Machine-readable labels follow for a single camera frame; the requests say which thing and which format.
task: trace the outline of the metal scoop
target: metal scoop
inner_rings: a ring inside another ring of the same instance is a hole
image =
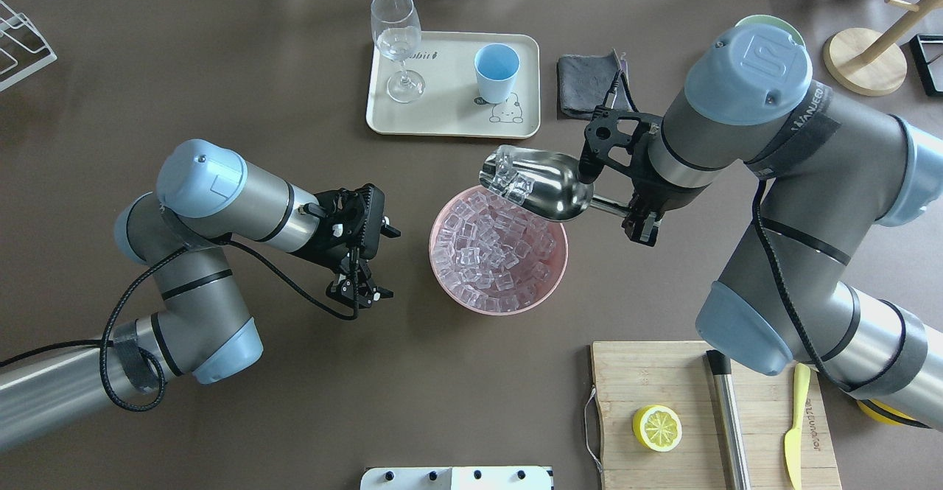
[[[589,207],[626,216],[625,205],[594,195],[592,184],[577,180],[578,170],[579,161],[570,155],[502,145],[488,155],[478,180],[549,221],[569,221]]]

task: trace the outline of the wooden cutting board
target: wooden cutting board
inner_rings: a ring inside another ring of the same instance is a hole
[[[727,488],[708,349],[703,341],[593,343],[603,490]],[[732,363],[732,373],[752,488],[792,488],[782,451],[782,434],[792,425],[792,368],[769,377]],[[632,433],[634,412],[653,403],[681,419],[681,443],[668,453],[646,449]],[[802,422],[802,488],[841,489],[815,373]]]

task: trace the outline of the wine glass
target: wine glass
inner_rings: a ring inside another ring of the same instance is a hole
[[[422,39],[416,6],[412,0],[374,0],[370,4],[370,24],[376,49],[383,57],[400,63],[400,71],[387,81],[387,94],[400,103],[416,101],[425,90],[422,76],[407,70],[407,59],[418,51]]]

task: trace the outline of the wine glass base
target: wine glass base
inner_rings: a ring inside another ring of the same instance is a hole
[[[417,71],[407,70],[407,81],[403,83],[403,74],[398,71],[387,81],[387,94],[393,101],[412,103],[425,91],[425,80]]]

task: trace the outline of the bowl of ice cubes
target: bowl of ice cubes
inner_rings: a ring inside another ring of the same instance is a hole
[[[550,296],[567,268],[563,224],[481,186],[455,195],[429,235],[435,278],[456,302],[485,315],[526,312]]]

